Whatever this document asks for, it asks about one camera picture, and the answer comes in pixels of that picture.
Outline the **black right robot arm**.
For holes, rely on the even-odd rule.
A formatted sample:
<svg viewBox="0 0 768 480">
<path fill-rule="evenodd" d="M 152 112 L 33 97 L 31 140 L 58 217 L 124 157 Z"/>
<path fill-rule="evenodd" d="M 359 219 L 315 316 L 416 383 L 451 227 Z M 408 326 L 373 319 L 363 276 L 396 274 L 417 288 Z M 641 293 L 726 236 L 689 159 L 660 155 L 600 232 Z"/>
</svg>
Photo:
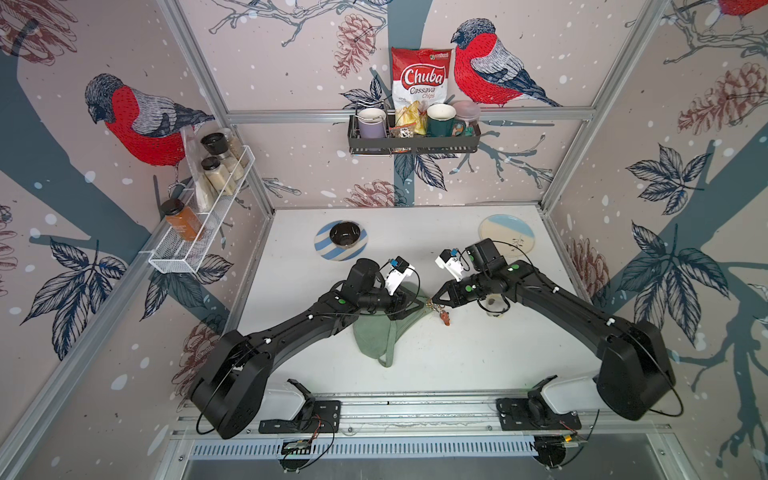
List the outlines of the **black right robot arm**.
<svg viewBox="0 0 768 480">
<path fill-rule="evenodd" d="M 597 372 L 571 379 L 556 375 L 527 393 L 524 408 L 532 425 L 553 428 L 577 410 L 607 408 L 637 421 L 675 390 L 673 368 L 660 329 L 608 314 L 546 277 L 528 258 L 508 262 L 497 242 L 483 239 L 468 248 L 474 274 L 462 277 L 459 256 L 446 249 L 437 264 L 453 277 L 432 297 L 436 306 L 458 308 L 481 304 L 498 295 L 507 306 L 532 309 L 585 345 L 600 360 Z"/>
</svg>

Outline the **red figurine charm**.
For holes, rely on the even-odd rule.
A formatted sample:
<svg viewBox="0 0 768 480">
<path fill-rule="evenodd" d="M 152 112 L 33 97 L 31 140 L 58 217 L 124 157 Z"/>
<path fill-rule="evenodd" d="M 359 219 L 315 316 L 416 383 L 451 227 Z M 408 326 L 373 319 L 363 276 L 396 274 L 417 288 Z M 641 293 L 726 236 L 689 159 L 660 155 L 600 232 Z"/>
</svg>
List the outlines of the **red figurine charm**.
<svg viewBox="0 0 768 480">
<path fill-rule="evenodd" d="M 440 316 L 440 319 L 444 323 L 445 326 L 450 326 L 451 325 L 450 314 L 448 313 L 447 310 L 441 310 L 440 313 L 439 313 L 439 316 Z"/>
</svg>

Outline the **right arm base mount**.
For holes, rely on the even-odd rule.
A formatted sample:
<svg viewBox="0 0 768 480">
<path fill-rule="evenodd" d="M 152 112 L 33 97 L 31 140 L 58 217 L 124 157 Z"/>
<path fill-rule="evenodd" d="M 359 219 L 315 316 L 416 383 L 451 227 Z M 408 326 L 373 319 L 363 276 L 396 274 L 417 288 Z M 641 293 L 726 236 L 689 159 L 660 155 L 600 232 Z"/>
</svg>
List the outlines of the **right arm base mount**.
<svg viewBox="0 0 768 480">
<path fill-rule="evenodd" d="M 576 412 L 555 413 L 545 402 L 542 390 L 551 381 L 553 375 L 538 382 L 525 397 L 505 397 L 495 400 L 496 412 L 503 431 L 577 431 L 582 423 Z"/>
</svg>

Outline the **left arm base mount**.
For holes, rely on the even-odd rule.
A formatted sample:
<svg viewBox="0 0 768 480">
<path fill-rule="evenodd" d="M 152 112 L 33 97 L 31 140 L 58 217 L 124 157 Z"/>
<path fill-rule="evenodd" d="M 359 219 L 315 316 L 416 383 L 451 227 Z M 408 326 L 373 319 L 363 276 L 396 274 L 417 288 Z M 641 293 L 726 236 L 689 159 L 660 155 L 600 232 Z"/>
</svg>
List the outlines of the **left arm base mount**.
<svg viewBox="0 0 768 480">
<path fill-rule="evenodd" d="M 303 384 L 288 379 L 284 387 L 269 387 L 257 414 L 260 434 L 337 433 L 342 402 L 318 400 Z"/>
</svg>

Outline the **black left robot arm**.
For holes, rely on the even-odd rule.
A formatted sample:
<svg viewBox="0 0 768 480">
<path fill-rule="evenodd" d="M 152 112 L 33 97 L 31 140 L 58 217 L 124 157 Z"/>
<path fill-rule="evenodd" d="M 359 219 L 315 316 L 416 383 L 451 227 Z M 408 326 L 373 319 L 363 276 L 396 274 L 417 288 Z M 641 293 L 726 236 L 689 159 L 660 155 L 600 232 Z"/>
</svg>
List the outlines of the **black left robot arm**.
<svg viewBox="0 0 768 480">
<path fill-rule="evenodd" d="M 199 368 L 187 398 L 223 439 L 242 432 L 260 410 L 272 372 L 305 348 L 336 335 L 363 316 L 406 319 L 425 306 L 418 291 L 386 288 L 379 265 L 362 258 L 298 315 L 265 330 L 225 333 Z"/>
</svg>

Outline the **green corduroy bag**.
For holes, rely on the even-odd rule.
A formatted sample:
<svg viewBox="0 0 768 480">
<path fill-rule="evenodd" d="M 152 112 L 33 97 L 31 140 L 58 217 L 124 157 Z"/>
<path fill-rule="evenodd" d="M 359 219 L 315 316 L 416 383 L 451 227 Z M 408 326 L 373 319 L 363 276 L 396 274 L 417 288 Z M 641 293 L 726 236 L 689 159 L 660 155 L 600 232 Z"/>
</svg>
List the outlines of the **green corduroy bag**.
<svg viewBox="0 0 768 480">
<path fill-rule="evenodd" d="M 384 368 L 394 363 L 395 345 L 417 322 L 430 313 L 426 306 L 427 295 L 419 290 L 407 315 L 400 320 L 390 320 L 384 312 L 364 311 L 352 325 L 360 352 Z"/>
</svg>

